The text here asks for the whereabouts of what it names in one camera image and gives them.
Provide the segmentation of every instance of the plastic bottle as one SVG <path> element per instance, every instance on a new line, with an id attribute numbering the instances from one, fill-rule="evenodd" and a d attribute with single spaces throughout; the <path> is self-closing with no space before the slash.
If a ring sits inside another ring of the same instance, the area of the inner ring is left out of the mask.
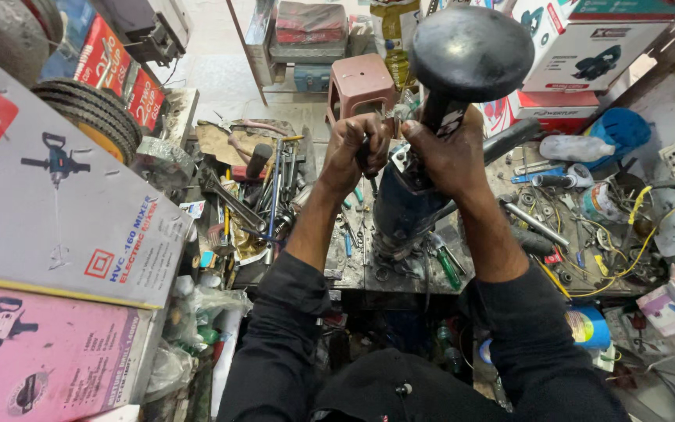
<path id="1" fill-rule="evenodd" d="M 539 150 L 544 158 L 587 163 L 612 156 L 616 147 L 592 136 L 551 135 L 541 141 Z"/>
<path id="2" fill-rule="evenodd" d="M 459 374 L 463 363 L 463 355 L 460 351 L 450 346 L 444 351 L 444 357 L 447 360 L 447 368 L 452 370 L 452 373 Z"/>

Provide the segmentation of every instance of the green screwdriver handle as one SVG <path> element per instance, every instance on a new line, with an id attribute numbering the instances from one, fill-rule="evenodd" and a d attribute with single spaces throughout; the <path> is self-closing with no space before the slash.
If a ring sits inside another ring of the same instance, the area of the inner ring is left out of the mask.
<path id="1" fill-rule="evenodd" d="M 439 259 L 439 263 L 442 264 L 444 273 L 447 275 L 447 280 L 449 280 L 449 284 L 452 286 L 452 288 L 454 288 L 455 290 L 460 288 L 461 286 L 460 278 L 457 276 L 455 268 L 451 264 L 449 264 L 447 252 L 445 252 L 444 249 L 439 248 L 436 250 L 436 257 L 437 259 Z"/>

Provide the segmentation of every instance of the blue box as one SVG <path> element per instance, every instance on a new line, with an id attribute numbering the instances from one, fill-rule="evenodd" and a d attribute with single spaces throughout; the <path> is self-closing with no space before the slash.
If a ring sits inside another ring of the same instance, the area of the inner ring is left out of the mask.
<path id="1" fill-rule="evenodd" d="M 327 92 L 332 64 L 296 64 L 293 68 L 295 88 L 299 92 Z"/>
<path id="2" fill-rule="evenodd" d="M 95 9 L 88 0 L 56 0 L 55 4 L 62 20 L 66 18 L 64 38 L 43 66 L 39 80 L 74 77 L 85 37 L 95 18 Z"/>

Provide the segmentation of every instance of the blue plastic container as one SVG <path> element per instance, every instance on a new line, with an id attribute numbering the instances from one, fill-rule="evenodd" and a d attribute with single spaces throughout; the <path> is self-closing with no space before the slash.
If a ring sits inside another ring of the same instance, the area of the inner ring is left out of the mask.
<path id="1" fill-rule="evenodd" d="M 575 344 L 586 349 L 608 349 L 611 333 L 606 320 L 592 306 L 572 306 L 564 315 L 572 329 Z"/>
<path id="2" fill-rule="evenodd" d="M 583 163 L 593 170 L 614 163 L 633 149 L 646 144 L 650 140 L 650 126 L 632 110 L 611 108 L 606 110 L 603 116 L 595 121 L 584 134 L 601 138 L 608 145 L 616 146 L 616 151 L 612 156 Z"/>

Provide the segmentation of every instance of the pink box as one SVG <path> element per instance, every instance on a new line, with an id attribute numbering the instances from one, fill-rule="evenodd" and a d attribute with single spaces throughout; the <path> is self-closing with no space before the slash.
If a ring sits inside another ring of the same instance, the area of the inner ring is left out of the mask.
<path id="1" fill-rule="evenodd" d="M 152 311 L 0 289 L 0 420 L 128 403 Z"/>

